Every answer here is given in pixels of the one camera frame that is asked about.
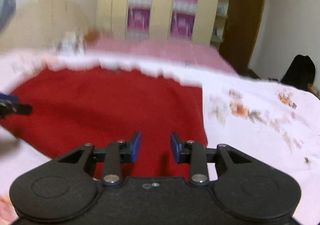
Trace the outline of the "red sequinned sweater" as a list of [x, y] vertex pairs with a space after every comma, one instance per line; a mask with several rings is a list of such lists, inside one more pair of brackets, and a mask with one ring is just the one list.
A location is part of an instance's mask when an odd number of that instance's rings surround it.
[[103, 148], [139, 132], [137, 162], [124, 164], [123, 176], [187, 177], [188, 165], [174, 161], [170, 134], [207, 142], [202, 89], [163, 76], [100, 67], [44, 69], [14, 94], [33, 111], [8, 116], [1, 125], [50, 158], [85, 143]]

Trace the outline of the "floral white bed sheet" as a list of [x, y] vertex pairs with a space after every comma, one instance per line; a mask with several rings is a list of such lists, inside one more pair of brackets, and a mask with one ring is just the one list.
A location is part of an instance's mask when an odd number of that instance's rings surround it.
[[201, 87], [208, 146], [230, 145], [292, 176], [302, 190], [295, 219], [319, 224], [319, 100], [314, 95], [190, 63], [115, 53], [57, 56], [31, 50], [1, 56], [1, 91], [11, 91], [45, 66], [56, 71], [94, 66], [136, 69], [151, 77]]

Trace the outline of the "cream curved headboard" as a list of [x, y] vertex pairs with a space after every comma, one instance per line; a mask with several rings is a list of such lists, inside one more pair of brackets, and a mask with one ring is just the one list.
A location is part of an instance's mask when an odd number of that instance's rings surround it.
[[36, 0], [19, 8], [1, 32], [1, 52], [41, 49], [59, 43], [67, 32], [85, 33], [91, 26], [72, 0]]

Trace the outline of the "pink mattress cover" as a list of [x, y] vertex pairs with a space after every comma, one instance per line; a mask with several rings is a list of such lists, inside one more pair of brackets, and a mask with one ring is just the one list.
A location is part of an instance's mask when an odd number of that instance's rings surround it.
[[189, 40], [115, 40], [101, 38], [87, 44], [87, 52], [115, 52], [122, 55], [152, 57], [164, 61], [173, 61], [193, 66], [204, 66], [227, 74], [237, 75], [212, 46], [194, 44]]

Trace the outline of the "orange striped pillow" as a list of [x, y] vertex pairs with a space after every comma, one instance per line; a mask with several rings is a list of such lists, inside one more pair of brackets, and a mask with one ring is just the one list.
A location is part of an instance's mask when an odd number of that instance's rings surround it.
[[84, 34], [83, 40], [86, 44], [94, 44], [101, 39], [102, 35], [103, 35], [102, 31], [89, 30], [86, 34]]

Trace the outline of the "lower right purple poster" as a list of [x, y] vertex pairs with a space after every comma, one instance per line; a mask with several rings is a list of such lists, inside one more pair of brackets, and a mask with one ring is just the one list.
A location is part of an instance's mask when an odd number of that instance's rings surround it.
[[170, 35], [176, 38], [191, 39], [195, 16], [179, 12], [172, 13]]

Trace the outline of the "black chair with garment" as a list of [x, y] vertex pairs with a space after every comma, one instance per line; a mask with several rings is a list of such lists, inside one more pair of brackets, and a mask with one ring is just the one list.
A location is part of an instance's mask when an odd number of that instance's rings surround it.
[[316, 67], [309, 56], [297, 55], [290, 64], [281, 83], [297, 89], [308, 91], [308, 85], [313, 84]]

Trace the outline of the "lower left purple poster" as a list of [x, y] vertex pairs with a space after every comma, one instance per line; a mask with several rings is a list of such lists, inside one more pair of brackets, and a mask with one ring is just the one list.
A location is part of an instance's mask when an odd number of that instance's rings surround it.
[[129, 7], [127, 16], [127, 38], [148, 39], [150, 9]]

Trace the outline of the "brown wooden door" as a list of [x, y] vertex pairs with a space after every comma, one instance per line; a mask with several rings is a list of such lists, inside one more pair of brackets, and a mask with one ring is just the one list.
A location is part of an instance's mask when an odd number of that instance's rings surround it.
[[240, 75], [248, 71], [263, 8], [264, 0], [229, 0], [219, 53]]

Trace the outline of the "corner open shelves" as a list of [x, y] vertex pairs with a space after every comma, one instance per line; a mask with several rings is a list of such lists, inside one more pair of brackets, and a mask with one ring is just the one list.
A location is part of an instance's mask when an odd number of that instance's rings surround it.
[[219, 49], [223, 43], [223, 35], [228, 17], [229, 0], [218, 0], [211, 44]]

